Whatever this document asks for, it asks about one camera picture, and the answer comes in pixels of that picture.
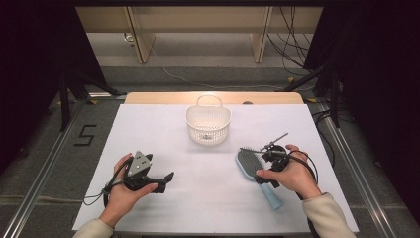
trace hand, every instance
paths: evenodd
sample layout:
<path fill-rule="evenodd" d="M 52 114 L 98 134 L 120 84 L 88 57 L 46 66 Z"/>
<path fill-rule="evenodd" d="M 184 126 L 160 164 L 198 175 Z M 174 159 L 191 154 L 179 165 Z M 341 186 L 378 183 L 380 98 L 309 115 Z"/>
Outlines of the hand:
<path fill-rule="evenodd" d="M 294 145 L 286 145 L 286 149 L 290 151 L 299 151 L 299 148 Z M 291 156 L 307 163 L 308 157 L 304 153 L 294 152 Z M 287 189 L 293 190 L 302 195 L 304 199 L 309 199 L 322 194 L 308 169 L 291 159 L 289 160 L 287 167 L 282 172 L 259 170 L 257 171 L 257 175 L 265 179 L 277 180 Z"/>
<path fill-rule="evenodd" d="M 114 173 L 131 156 L 132 154 L 128 154 L 121 158 L 120 161 L 114 166 Z M 124 177 L 125 170 L 126 168 L 122 168 L 117 174 L 116 179 L 122 179 Z M 151 183 L 144 186 L 142 189 L 131 191 L 127 189 L 123 184 L 115 185 L 110 192 L 108 205 L 99 216 L 99 219 L 108 224 L 110 227 L 114 228 L 118 221 L 130 212 L 134 204 L 140 198 L 151 193 L 157 187 L 157 183 Z"/>

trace metal rail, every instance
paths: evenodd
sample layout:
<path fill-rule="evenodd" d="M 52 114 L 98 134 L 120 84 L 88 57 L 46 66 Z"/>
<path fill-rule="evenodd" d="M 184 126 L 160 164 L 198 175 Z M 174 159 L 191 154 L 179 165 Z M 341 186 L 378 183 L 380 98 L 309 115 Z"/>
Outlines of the metal rail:
<path fill-rule="evenodd" d="M 40 169 L 37 177 L 35 178 L 34 182 L 31 185 L 28 193 L 25 195 L 20 207 L 11 218 L 6 232 L 3 234 L 4 238 L 15 238 L 19 237 L 20 233 L 22 232 L 25 223 L 27 222 L 31 212 L 37 202 L 37 199 L 43 190 L 48 178 L 50 177 L 51 172 L 55 166 L 56 161 L 61 154 L 63 147 L 67 141 L 68 135 L 71 132 L 73 127 L 74 121 L 76 120 L 77 116 L 79 115 L 81 109 L 83 108 L 85 101 L 78 101 L 75 104 L 75 108 L 73 110 L 73 116 L 69 121 L 65 130 L 59 133 L 57 139 L 55 140 L 52 149 L 47 156 L 46 161 L 44 162 L 43 166 Z"/>
<path fill-rule="evenodd" d="M 326 103 L 320 103 L 319 107 L 322 111 L 329 109 Z M 367 210 L 369 211 L 370 216 L 376 225 L 380 237 L 397 237 L 396 232 L 392 227 L 388 216 L 386 215 L 386 212 L 383 210 L 373 190 L 370 188 L 370 185 L 368 184 L 364 173 L 362 172 L 358 162 L 356 161 L 356 158 L 350 150 L 350 147 L 347 144 L 340 128 L 336 128 L 330 118 L 327 118 L 326 121 L 327 126 L 333 135 L 334 141 L 336 142 L 337 147 L 339 148 L 340 153 L 342 154 L 343 159 L 350 171 L 350 174 L 352 175 L 353 181 L 358 187 L 359 193 L 365 202 Z"/>

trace brush bristles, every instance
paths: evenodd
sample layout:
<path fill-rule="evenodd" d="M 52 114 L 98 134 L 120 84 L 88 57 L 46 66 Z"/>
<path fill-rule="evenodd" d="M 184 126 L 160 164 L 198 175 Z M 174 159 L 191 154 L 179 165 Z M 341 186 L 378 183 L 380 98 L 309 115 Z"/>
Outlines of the brush bristles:
<path fill-rule="evenodd" d="M 263 164 L 260 158 L 252 152 L 252 149 L 246 147 L 244 149 L 246 150 L 239 150 L 238 161 L 241 163 L 245 173 L 254 177 L 257 170 L 263 170 Z"/>

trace brush handle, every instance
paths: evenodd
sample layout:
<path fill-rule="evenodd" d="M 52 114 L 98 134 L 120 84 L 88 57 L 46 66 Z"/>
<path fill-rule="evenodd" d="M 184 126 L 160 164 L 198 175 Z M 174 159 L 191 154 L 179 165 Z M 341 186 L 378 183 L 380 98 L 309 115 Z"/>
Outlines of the brush handle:
<path fill-rule="evenodd" d="M 278 210 L 281 206 L 283 206 L 283 202 L 278 199 L 274 192 L 272 192 L 267 183 L 260 184 L 260 188 L 273 210 Z"/>

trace person's right hand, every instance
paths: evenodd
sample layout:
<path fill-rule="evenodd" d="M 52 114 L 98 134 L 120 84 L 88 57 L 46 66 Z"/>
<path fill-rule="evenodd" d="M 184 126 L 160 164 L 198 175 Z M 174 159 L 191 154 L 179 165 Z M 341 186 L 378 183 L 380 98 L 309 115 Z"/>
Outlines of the person's right hand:
<path fill-rule="evenodd" d="M 291 152 L 299 151 L 299 148 L 294 145 L 286 145 L 286 149 Z M 304 153 L 293 152 L 291 156 L 302 160 L 303 163 L 307 163 L 308 158 Z M 259 170 L 257 171 L 257 175 L 265 179 L 277 180 L 287 189 L 299 193 L 303 199 L 313 198 L 322 194 L 308 169 L 291 159 L 282 172 Z"/>

